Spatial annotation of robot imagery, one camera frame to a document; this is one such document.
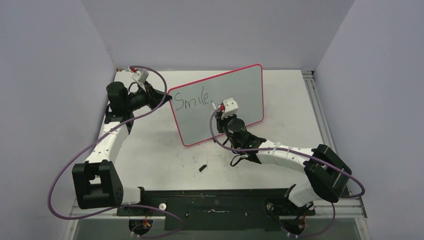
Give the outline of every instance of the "gray wall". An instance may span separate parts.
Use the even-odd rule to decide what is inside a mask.
[[[82,0],[113,61],[314,70],[354,0]]]
[[[62,239],[67,222],[50,214],[47,193],[98,135],[114,74],[80,1],[0,1],[0,239]],[[53,197],[68,215],[69,171]]]
[[[367,189],[373,240],[424,236],[423,10],[356,0],[315,73],[338,153]]]

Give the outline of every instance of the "red border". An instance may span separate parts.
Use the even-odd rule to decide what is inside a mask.
[[[203,79],[200,79],[200,80],[197,80],[197,81],[193,81],[193,82],[189,82],[189,83],[183,84],[181,86],[176,86],[176,87],[170,88],[168,90],[167,94],[170,94],[170,92],[172,90],[175,90],[175,89],[179,89],[179,88],[182,88],[182,87],[185,87],[185,86],[188,86],[188,85],[196,84],[196,83],[199,83],[199,82],[203,82],[205,80],[208,80],[208,79],[213,79],[213,78],[216,78],[216,77],[219,77],[219,76],[222,76],[222,75],[234,73],[234,72],[237,72],[237,71],[240,71],[240,70],[243,70],[243,69],[248,69],[248,68],[255,67],[255,66],[259,66],[260,67],[260,78],[261,78],[261,85],[262,85],[262,119],[259,120],[259,121],[253,122],[251,124],[248,124],[248,125],[246,125],[246,127],[247,126],[250,126],[250,125],[253,125],[253,124],[257,124],[257,123],[261,122],[262,120],[264,120],[264,116],[265,116],[265,111],[264,111],[264,75],[263,75],[262,65],[259,64],[259,63],[253,64],[253,65],[249,65],[249,66],[245,66],[245,67],[238,68],[238,69],[234,69],[234,70],[231,70],[231,71],[223,72],[223,73],[218,74],[218,75],[210,76],[210,77],[203,78]],[[178,129],[178,134],[179,134],[179,138],[181,139],[182,145],[184,145],[185,147],[190,147],[190,146],[193,146],[195,144],[203,143],[205,141],[208,141],[208,140],[211,140],[212,139],[212,137],[210,137],[210,138],[207,138],[205,140],[201,140],[201,141],[192,143],[190,145],[185,145],[184,144],[184,141],[183,141],[183,137],[181,136],[180,127],[178,126],[177,117],[175,117],[175,112],[174,112],[174,109],[172,107],[171,101],[169,101],[169,104],[171,105],[172,115],[173,115],[173,118],[175,119],[176,128]]]

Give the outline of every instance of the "black eraser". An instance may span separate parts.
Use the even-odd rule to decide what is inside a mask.
[[[205,164],[205,165],[203,165],[203,166],[201,166],[200,168],[199,168],[199,172],[202,172],[203,171],[203,169],[205,169],[207,167],[207,165]]]

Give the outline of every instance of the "white table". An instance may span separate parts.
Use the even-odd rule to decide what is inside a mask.
[[[162,71],[168,89],[224,71]],[[130,72],[118,72],[115,81],[126,87]],[[163,83],[150,73],[149,83],[163,91]],[[248,130],[258,137],[284,145],[311,148],[322,143],[300,70],[264,70],[264,120]],[[134,112],[139,116],[147,107]],[[307,181],[304,174],[270,164],[247,160],[229,166],[234,154],[204,142],[184,147],[169,103],[151,115],[136,120],[122,144],[115,167],[123,185],[146,190],[222,190],[288,188]],[[207,164],[202,172],[199,168]]]

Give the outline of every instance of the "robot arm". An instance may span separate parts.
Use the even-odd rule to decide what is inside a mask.
[[[142,187],[123,186],[114,163],[124,140],[131,133],[134,121],[110,130],[118,124],[134,118],[133,111],[144,106],[150,109],[160,103],[164,92],[154,89],[146,78],[146,71],[137,70],[132,78],[137,83],[136,92],[128,92],[122,82],[112,82],[106,88],[110,104],[106,107],[102,135],[109,134],[99,142],[83,163],[72,168],[76,199],[81,209],[117,207],[141,201]],[[166,103],[172,97],[165,97]]]
[[[293,149],[310,156],[317,157],[337,168],[352,174],[349,167],[328,146],[320,144],[317,148],[289,147],[274,143],[265,138],[257,137],[246,130],[245,122],[237,118],[238,105],[232,98],[226,99],[220,105],[220,111],[215,116],[219,133],[225,133],[234,149],[285,148]],[[245,159],[258,164],[275,164],[306,174],[309,183],[292,186],[288,199],[297,207],[302,207],[314,200],[324,199],[331,203],[338,202],[349,180],[346,176],[330,167],[323,166],[308,157],[294,154],[290,151],[259,150],[243,152]]]

